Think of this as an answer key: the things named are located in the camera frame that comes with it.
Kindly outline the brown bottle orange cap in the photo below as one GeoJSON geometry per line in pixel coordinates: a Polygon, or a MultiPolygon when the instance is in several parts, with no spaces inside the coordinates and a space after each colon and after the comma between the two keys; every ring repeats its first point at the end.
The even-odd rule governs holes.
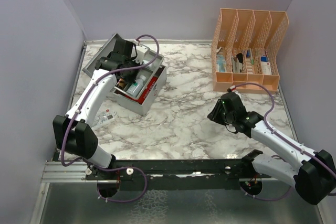
{"type": "Polygon", "coordinates": [[[120,78],[119,81],[116,84],[116,87],[119,88],[119,89],[121,89],[121,90],[123,90],[126,87],[127,84],[128,84],[127,81],[125,81],[124,79],[120,78]]]}

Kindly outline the grey plastic divider tray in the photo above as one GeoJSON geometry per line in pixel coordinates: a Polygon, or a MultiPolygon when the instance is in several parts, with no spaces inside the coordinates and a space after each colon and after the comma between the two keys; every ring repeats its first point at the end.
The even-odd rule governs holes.
{"type": "MultiPolygon", "coordinates": [[[[155,51],[144,45],[136,46],[136,50],[138,56],[135,59],[135,62],[141,63],[142,65],[149,63],[156,55],[155,51]]],[[[124,87],[121,83],[117,84],[114,87],[115,92],[127,95],[134,100],[138,100],[141,93],[145,90],[155,73],[158,71],[163,59],[163,56],[158,55],[150,65],[137,70],[137,75],[132,82],[127,82],[124,87]]]]}

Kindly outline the white bottle green label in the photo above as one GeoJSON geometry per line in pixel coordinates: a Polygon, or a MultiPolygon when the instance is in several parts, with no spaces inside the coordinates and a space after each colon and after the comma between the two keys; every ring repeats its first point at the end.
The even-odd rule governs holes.
{"type": "Polygon", "coordinates": [[[136,97],[144,86],[146,76],[140,75],[127,89],[127,94],[136,97]]]}

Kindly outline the grey metal first aid case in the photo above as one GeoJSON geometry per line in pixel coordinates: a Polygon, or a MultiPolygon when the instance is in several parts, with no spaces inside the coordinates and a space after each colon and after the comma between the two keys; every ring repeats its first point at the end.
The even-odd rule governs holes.
{"type": "Polygon", "coordinates": [[[115,33],[83,68],[83,72],[93,77],[99,69],[109,72],[131,68],[115,73],[117,82],[112,93],[120,106],[144,115],[166,81],[163,59],[149,47],[125,40],[115,33]]]}

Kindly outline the red first aid kit pouch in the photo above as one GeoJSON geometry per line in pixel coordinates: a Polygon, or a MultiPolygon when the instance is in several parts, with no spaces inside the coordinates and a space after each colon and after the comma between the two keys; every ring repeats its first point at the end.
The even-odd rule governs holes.
{"type": "Polygon", "coordinates": [[[155,83],[156,83],[157,79],[158,79],[158,77],[156,77],[156,76],[154,76],[151,79],[151,81],[149,82],[149,84],[147,85],[147,87],[145,88],[145,90],[142,92],[141,96],[138,99],[139,104],[143,104],[143,102],[145,101],[145,99],[147,98],[147,96],[149,95],[149,93],[151,92],[153,87],[155,86],[155,83]]]}

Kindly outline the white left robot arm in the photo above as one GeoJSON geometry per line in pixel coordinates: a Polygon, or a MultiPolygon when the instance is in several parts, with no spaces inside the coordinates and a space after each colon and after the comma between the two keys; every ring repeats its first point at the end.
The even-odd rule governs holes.
{"type": "Polygon", "coordinates": [[[71,165],[71,162],[65,161],[65,153],[70,153],[98,166],[98,173],[104,179],[115,175],[114,156],[99,146],[91,126],[107,94],[121,75],[136,75],[140,67],[135,61],[137,56],[135,43],[118,38],[112,51],[96,61],[90,82],[75,105],[66,115],[55,116],[52,126],[63,166],[71,165]]]}

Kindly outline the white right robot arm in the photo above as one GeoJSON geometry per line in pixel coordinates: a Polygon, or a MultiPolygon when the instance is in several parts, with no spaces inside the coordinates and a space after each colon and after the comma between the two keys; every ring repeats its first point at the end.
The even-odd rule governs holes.
{"type": "Polygon", "coordinates": [[[278,161],[262,152],[241,164],[246,177],[265,174],[293,187],[307,203],[317,205],[335,189],[335,164],[325,150],[304,146],[273,127],[264,116],[248,112],[235,92],[222,95],[208,119],[233,126],[237,133],[263,143],[281,157],[278,161]]]}

